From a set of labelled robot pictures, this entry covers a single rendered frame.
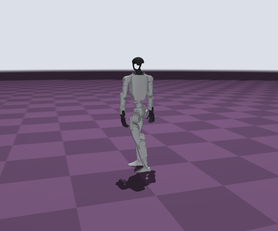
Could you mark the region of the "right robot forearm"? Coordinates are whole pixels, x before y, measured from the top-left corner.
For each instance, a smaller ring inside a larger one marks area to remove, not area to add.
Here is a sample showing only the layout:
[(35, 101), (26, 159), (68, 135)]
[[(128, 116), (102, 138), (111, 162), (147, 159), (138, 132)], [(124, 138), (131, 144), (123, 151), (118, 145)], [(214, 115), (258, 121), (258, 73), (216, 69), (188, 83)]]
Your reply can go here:
[(148, 97), (148, 109), (151, 111), (153, 107), (153, 96)]

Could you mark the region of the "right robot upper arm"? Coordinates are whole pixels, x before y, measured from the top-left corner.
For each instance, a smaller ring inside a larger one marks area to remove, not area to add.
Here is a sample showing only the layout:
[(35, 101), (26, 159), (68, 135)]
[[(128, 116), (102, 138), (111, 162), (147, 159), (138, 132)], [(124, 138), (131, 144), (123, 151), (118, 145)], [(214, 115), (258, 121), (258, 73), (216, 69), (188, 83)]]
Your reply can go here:
[(151, 97), (153, 96), (153, 77), (152, 76), (148, 76), (148, 93), (147, 93), (147, 97)]

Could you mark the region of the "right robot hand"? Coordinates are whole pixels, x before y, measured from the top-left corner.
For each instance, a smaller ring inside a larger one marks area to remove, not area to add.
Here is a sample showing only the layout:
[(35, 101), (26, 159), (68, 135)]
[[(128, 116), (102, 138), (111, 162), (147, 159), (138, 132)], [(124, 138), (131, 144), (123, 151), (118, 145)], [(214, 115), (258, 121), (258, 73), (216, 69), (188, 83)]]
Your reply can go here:
[[(154, 110), (152, 107), (152, 110), (151, 111), (149, 110), (149, 115), (148, 115), (148, 117), (150, 117), (148, 122), (150, 122), (150, 123), (154, 122), (154, 120), (155, 120), (153, 111)], [(148, 119), (148, 117), (147, 117), (147, 119)]]

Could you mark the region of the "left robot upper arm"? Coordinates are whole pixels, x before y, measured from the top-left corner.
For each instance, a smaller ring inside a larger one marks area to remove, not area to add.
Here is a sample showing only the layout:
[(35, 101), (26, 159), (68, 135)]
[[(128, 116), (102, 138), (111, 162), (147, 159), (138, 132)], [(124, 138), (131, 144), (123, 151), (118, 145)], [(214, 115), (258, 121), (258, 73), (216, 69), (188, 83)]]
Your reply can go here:
[(123, 92), (122, 93), (124, 95), (124, 99), (127, 98), (127, 91), (128, 91), (129, 82), (131, 81), (131, 77), (132, 76), (123, 77), (123, 86), (122, 86)]

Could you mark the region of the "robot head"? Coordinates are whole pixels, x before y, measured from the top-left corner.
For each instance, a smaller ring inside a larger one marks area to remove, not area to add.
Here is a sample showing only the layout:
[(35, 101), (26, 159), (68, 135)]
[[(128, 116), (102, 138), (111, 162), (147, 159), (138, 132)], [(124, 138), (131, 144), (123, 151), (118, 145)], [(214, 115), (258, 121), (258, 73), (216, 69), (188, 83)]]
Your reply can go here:
[[(141, 72), (141, 64), (144, 63), (144, 60), (140, 57), (136, 57), (132, 60), (132, 64), (133, 64), (133, 69), (136, 71), (135, 75), (144, 75), (142, 72)], [(137, 64), (139, 65), (139, 68), (138, 69), (135, 69), (134, 68), (134, 64)]]

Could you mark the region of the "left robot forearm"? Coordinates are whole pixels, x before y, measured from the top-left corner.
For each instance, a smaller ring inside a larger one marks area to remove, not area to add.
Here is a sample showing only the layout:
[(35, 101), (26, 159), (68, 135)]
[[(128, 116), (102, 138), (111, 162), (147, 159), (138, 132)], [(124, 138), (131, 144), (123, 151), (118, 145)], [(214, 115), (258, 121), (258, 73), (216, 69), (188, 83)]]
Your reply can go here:
[(123, 110), (125, 112), (125, 105), (126, 105), (126, 100), (124, 100), (124, 95), (123, 93), (120, 93), (120, 111), (119, 111), (120, 115), (122, 115)]

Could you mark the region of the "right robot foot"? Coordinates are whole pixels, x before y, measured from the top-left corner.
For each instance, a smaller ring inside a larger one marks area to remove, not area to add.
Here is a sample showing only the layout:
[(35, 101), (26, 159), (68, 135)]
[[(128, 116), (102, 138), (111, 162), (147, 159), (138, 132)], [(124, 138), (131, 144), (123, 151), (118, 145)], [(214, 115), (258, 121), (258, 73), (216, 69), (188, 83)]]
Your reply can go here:
[(135, 161), (135, 162), (132, 162), (132, 163), (129, 163), (129, 164), (128, 164), (128, 166), (142, 166), (142, 165), (143, 165), (143, 164), (142, 164), (141, 161), (139, 161), (139, 162)]

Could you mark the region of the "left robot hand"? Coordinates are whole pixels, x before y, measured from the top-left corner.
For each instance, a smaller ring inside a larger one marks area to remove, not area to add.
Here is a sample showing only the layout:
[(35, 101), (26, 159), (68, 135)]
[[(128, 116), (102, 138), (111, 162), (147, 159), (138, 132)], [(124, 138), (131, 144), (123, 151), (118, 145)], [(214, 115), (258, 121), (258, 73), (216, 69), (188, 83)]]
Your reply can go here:
[(121, 123), (122, 123), (122, 125), (127, 128), (129, 125), (126, 124), (126, 119), (124, 117), (125, 116), (124, 110), (122, 111), (122, 115), (120, 115), (120, 116), (121, 116)]

